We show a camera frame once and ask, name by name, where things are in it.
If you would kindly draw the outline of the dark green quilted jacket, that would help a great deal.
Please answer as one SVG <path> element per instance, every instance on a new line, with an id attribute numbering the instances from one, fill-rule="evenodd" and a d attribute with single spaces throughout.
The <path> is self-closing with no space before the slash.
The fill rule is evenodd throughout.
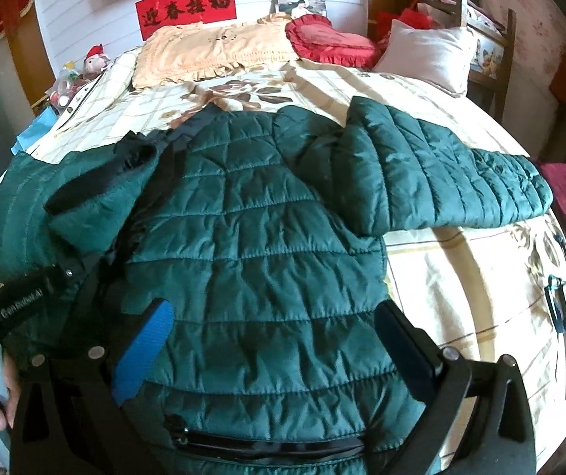
<path id="1" fill-rule="evenodd" d="M 0 282 L 102 254 L 96 297 L 170 333 L 128 417 L 168 474 L 376 474 L 423 411 L 373 328 L 385 236 L 496 228 L 553 194 L 526 158 L 356 97 L 345 121 L 205 106 L 0 186 Z"/>

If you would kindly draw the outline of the blue paper bag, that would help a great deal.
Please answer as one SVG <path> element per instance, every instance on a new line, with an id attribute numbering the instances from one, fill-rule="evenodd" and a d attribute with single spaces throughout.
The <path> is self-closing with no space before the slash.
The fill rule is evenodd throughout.
<path id="1" fill-rule="evenodd" d="M 11 153 L 15 156 L 20 151 L 27 151 L 39 139 L 45 136 L 57 121 L 57 113 L 51 106 L 48 106 L 16 137 L 16 142 L 10 148 Z"/>

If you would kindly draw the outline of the plastic bag of snacks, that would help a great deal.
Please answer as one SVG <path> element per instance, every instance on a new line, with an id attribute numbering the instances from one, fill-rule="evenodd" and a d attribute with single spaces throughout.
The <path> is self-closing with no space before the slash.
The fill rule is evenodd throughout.
<path id="1" fill-rule="evenodd" d="M 84 76 L 76 70 L 75 63 L 66 62 L 53 85 L 47 90 L 50 105 L 61 114 L 84 83 Z"/>

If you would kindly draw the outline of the pig plush toy red hat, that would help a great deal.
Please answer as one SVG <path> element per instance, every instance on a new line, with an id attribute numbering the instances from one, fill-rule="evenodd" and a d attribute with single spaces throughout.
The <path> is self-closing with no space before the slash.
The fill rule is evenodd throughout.
<path id="1" fill-rule="evenodd" d="M 84 59 L 84 77 L 93 80 L 108 68 L 109 62 L 102 44 L 92 46 Z"/>

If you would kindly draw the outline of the yellow frilled pillow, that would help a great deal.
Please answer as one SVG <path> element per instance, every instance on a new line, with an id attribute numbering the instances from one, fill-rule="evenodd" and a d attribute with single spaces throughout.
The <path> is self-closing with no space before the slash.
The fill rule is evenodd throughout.
<path id="1" fill-rule="evenodd" d="M 144 42 L 133 74 L 136 89 L 169 82 L 197 82 L 236 69 L 298 58 L 286 36 L 291 19 L 270 14 L 254 23 L 165 26 Z"/>

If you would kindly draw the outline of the red heart-shaped pillow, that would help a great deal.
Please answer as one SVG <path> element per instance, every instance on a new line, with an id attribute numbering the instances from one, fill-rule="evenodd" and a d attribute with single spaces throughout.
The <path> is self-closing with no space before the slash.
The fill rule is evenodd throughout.
<path id="1" fill-rule="evenodd" d="M 313 62 L 371 69 L 382 55 L 370 39 L 334 29 L 331 21 L 319 14 L 292 19 L 285 33 L 295 53 Z"/>

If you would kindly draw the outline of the red banner with characters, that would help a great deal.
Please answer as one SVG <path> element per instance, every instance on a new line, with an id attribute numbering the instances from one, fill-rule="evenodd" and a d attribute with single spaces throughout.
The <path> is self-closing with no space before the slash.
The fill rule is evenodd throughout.
<path id="1" fill-rule="evenodd" d="M 210 24 L 237 18 L 235 0 L 140 0 L 136 13 L 143 41 L 165 26 Z"/>

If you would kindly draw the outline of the framed photo on headboard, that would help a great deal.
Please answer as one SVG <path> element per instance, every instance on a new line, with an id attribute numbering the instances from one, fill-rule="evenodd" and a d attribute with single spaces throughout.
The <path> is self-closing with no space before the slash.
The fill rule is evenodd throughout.
<path id="1" fill-rule="evenodd" d="M 292 19 L 316 14 L 327 16 L 326 0 L 272 0 L 275 13 L 284 13 Z"/>

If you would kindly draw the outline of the wooden chair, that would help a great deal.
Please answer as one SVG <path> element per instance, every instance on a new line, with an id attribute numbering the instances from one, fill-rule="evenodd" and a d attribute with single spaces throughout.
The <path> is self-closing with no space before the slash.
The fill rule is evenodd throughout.
<path id="1" fill-rule="evenodd" d="M 462 26 L 472 33 L 475 50 L 467 76 L 467 97 L 501 124 L 515 55 L 516 11 L 507 8 L 506 17 L 497 19 L 472 0 L 404 0 L 398 9 L 422 11 L 439 27 Z"/>

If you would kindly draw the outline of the white square pillow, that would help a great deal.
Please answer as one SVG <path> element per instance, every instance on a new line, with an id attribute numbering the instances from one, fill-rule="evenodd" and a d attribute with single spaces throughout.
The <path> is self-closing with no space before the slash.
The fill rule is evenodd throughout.
<path id="1" fill-rule="evenodd" d="M 387 47 L 372 71 L 423 80 L 457 98 L 467 94 L 476 45 L 467 27 L 415 29 L 393 21 Z"/>

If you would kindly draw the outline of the red bag on chair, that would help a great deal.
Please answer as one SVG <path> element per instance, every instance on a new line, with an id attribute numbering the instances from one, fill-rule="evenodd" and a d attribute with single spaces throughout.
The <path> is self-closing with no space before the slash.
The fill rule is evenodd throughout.
<path id="1" fill-rule="evenodd" d="M 416 10 L 416 2 L 405 8 L 400 14 L 380 11 L 375 20 L 374 42 L 381 49 L 387 47 L 395 21 L 400 21 L 401 24 L 414 29 L 428 30 L 438 27 L 438 23 L 431 16 Z"/>

